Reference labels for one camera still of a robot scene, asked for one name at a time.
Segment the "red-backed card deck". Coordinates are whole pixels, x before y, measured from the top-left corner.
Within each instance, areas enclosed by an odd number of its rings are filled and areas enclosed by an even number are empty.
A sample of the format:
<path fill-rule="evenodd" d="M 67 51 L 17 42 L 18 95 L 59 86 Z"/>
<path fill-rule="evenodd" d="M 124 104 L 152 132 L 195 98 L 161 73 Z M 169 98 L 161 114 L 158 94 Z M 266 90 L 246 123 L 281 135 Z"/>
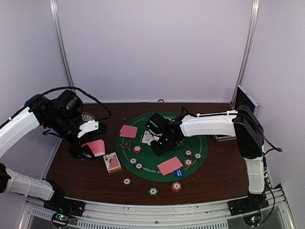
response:
<path fill-rule="evenodd" d="M 105 143 L 101 139 L 85 143 L 81 147 L 84 148 L 85 146 L 90 148 L 94 156 L 105 155 Z"/>

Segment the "dealt card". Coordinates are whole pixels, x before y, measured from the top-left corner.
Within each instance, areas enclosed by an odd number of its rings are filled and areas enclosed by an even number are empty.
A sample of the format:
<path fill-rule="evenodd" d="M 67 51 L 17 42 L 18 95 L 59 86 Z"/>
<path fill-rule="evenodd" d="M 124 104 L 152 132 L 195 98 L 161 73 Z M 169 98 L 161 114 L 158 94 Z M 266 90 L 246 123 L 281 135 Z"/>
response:
<path fill-rule="evenodd" d="M 135 138 L 138 132 L 138 127 L 123 125 L 120 130 L 120 137 Z"/>
<path fill-rule="evenodd" d="M 183 167 L 183 164 L 178 157 L 173 157 L 157 165 L 160 173 L 165 176 L 173 171 Z"/>

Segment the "orange 5 chip stack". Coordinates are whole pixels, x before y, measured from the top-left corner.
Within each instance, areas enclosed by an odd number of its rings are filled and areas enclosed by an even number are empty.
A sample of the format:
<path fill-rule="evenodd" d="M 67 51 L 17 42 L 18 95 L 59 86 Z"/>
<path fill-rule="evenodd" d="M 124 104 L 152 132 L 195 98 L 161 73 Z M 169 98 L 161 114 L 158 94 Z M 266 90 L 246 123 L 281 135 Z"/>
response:
<path fill-rule="evenodd" d="M 182 184 L 180 182 L 175 181 L 175 182 L 172 183 L 171 190 L 173 192 L 180 192 L 181 189 L 182 189 Z"/>

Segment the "black 100 chip stack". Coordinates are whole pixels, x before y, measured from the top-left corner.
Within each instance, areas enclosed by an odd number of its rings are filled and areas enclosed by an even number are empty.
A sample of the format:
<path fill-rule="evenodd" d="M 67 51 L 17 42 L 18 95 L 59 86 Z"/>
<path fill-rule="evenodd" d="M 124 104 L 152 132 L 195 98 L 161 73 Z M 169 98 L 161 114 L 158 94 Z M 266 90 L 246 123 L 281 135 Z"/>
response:
<path fill-rule="evenodd" d="M 125 187 L 128 187 L 132 184 L 132 180 L 129 177 L 123 178 L 121 184 Z"/>

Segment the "green 20 chip stack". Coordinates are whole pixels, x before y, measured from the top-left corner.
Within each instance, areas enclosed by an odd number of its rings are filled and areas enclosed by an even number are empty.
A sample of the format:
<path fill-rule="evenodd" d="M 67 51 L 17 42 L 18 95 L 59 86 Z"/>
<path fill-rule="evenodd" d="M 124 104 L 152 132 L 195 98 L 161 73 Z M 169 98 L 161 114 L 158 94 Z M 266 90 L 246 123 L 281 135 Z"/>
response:
<path fill-rule="evenodd" d="M 156 187 L 150 187 L 148 190 L 148 193 L 150 196 L 157 196 L 158 195 L 158 188 Z"/>

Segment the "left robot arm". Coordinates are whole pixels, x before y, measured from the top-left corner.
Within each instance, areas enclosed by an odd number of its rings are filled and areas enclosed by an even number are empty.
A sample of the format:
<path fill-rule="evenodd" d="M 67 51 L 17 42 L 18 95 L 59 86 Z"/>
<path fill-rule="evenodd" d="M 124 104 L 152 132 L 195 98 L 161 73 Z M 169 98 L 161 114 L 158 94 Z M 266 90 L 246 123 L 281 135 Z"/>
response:
<path fill-rule="evenodd" d="M 107 116 L 98 120 L 82 119 L 83 102 L 76 91 L 103 107 Z M 36 94 L 0 126 L 0 155 L 4 156 L 25 135 L 39 126 L 44 135 L 54 135 L 69 143 L 69 154 L 76 159 L 94 160 L 87 145 L 92 135 L 107 132 L 104 120 L 111 118 L 109 108 L 94 96 L 74 86 L 62 86 Z M 69 204 L 64 191 L 52 181 L 35 179 L 0 165 L 1 193 L 16 193 L 50 202 L 58 212 Z"/>

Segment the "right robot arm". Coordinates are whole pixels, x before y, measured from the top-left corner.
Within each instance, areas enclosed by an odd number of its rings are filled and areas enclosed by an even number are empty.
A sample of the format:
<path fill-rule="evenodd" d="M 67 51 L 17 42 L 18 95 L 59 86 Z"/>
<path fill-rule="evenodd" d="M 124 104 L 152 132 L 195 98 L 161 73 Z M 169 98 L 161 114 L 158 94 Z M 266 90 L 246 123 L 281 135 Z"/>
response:
<path fill-rule="evenodd" d="M 247 210 L 255 210 L 264 201 L 264 130 L 246 105 L 236 110 L 213 114 L 192 114 L 185 107 L 172 120 L 154 113 L 146 122 L 148 131 L 157 139 L 151 142 L 158 156 L 174 150 L 185 137 L 224 135 L 235 137 L 240 155 L 246 162 L 248 197 Z"/>

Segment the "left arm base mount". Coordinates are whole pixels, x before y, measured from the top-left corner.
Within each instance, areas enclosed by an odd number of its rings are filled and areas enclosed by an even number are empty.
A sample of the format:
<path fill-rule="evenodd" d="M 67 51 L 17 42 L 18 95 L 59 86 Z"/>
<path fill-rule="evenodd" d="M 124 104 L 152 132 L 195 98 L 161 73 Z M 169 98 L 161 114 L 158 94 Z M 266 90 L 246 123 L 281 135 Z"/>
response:
<path fill-rule="evenodd" d="M 68 216 L 81 217 L 85 209 L 85 202 L 65 198 L 62 204 L 56 205 L 54 201 L 43 200 L 43 207 Z"/>

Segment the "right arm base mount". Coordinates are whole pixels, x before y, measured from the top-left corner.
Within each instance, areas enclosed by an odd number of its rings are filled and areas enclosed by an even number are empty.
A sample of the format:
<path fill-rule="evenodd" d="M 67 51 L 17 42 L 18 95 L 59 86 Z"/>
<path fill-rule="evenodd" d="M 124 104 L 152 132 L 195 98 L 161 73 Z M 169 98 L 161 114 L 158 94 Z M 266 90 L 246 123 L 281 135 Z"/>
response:
<path fill-rule="evenodd" d="M 231 216 L 245 214 L 253 211 L 259 211 L 261 208 L 269 206 L 267 200 L 259 200 L 258 198 L 241 198 L 228 202 Z"/>

